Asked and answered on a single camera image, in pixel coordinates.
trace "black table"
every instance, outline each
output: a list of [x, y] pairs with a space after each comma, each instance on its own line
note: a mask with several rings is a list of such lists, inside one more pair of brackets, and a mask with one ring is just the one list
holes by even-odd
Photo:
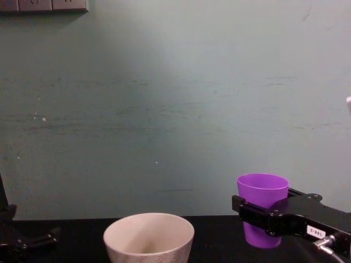
[[[248, 245], [238, 216], [185, 218], [195, 228], [188, 263], [320, 262], [313, 258], [309, 243], [295, 237], [284, 237], [281, 246], [274, 249], [258, 249]], [[56, 226], [62, 228], [61, 239], [56, 248], [31, 256], [28, 263], [109, 263], [103, 233], [115, 220], [14, 221], [13, 224], [29, 237], [43, 235]]]

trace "electrical outlet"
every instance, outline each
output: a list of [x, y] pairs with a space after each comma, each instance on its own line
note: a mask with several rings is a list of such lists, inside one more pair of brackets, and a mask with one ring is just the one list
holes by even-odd
[[51, 0], [19, 0], [21, 12], [52, 11]]
[[0, 13], [18, 12], [18, 0], [0, 0]]
[[52, 0], [53, 10], [88, 11], [88, 0]]

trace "purple plastic cup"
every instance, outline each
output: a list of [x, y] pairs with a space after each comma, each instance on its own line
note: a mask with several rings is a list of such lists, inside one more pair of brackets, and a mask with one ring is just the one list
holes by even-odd
[[[237, 179], [239, 196], [250, 203], [270, 208], [275, 202], [287, 197], [289, 181], [274, 174], [246, 174]], [[246, 241], [259, 248], [275, 248], [281, 237], [268, 236], [263, 229], [244, 222]]]

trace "wall socket panel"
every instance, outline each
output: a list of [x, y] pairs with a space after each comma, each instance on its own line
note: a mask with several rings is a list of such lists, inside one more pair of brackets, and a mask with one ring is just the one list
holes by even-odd
[[88, 0], [0, 0], [0, 13], [57, 13], [89, 10]]

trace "white label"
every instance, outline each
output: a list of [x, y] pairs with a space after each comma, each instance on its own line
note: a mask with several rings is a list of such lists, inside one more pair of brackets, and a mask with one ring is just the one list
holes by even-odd
[[312, 227], [312, 226], [307, 226], [307, 234], [314, 236], [316, 238], [319, 238], [319, 239], [322, 239], [325, 237], [324, 231], [322, 231], [318, 228]]

